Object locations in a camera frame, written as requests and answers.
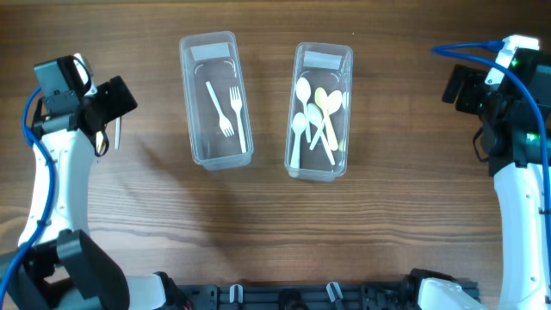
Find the clear plastic fork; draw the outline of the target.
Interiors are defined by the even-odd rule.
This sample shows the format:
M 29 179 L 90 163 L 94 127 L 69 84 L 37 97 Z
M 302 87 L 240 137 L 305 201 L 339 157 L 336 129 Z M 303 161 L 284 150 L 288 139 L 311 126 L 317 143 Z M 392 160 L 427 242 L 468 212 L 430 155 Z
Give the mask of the clear plastic fork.
M 120 149 L 121 143 L 121 117 L 115 119 L 115 150 Z

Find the white plastic fork crossing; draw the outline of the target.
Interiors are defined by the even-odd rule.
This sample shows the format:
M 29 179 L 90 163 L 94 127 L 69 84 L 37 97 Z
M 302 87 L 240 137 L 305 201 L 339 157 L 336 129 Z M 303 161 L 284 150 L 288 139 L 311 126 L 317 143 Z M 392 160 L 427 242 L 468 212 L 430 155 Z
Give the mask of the white plastic fork crossing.
M 234 131 L 233 131 L 232 123 L 224 115 L 224 113 L 221 109 L 218 97 L 216 96 L 216 94 L 214 92 L 213 86 L 211 85 L 211 83 L 209 81 L 206 82 L 206 86 L 207 86 L 207 91 L 208 91 L 208 93 L 209 93 L 209 95 L 210 95 L 210 97 L 213 101 L 213 104 L 214 104 L 215 109 L 216 109 L 216 111 L 218 113 L 218 116 L 219 116 L 219 127 L 220 127 L 221 132 L 224 134 L 225 137 L 233 136 Z

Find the white plastic knife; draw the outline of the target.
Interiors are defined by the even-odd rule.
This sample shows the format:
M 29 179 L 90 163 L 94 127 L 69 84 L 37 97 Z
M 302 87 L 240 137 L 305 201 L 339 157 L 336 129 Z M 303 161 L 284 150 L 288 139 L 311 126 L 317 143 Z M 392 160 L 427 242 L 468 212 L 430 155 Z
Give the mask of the white plastic knife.
M 237 117 L 240 149 L 242 153 L 246 153 L 245 131 L 242 121 L 243 100 L 237 86 L 231 87 L 230 89 L 230 103 Z

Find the yellow plastic fork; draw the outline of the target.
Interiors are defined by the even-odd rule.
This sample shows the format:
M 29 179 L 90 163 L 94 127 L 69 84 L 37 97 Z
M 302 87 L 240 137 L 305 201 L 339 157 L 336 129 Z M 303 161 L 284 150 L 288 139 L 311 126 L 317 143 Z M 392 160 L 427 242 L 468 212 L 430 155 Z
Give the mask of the yellow plastic fork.
M 105 142 L 102 131 L 96 133 L 96 153 L 98 157 L 101 157 L 104 153 Z

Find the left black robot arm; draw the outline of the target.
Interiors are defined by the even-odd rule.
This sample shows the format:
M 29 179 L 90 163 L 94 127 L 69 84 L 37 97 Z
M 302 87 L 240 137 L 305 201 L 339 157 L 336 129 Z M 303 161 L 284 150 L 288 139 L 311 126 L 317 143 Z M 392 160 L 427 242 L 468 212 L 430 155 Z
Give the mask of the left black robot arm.
M 107 125 L 136 109 L 121 77 L 97 85 L 79 53 L 38 64 L 22 131 L 34 152 L 31 208 L 16 250 L 1 256 L 1 296 L 20 309 L 192 309 L 164 272 L 125 276 L 90 237 L 90 168 Z

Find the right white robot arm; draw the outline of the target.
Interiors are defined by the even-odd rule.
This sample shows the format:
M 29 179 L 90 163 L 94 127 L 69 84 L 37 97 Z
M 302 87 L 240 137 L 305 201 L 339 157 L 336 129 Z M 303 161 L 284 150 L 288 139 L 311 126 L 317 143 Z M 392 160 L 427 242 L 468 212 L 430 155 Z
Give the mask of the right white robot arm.
M 436 46 L 435 54 L 487 65 L 503 74 L 456 65 L 443 102 L 476 115 L 474 135 L 498 197 L 503 243 L 501 309 L 550 307 L 550 56 L 518 48 L 511 61 L 466 54 L 470 43 Z

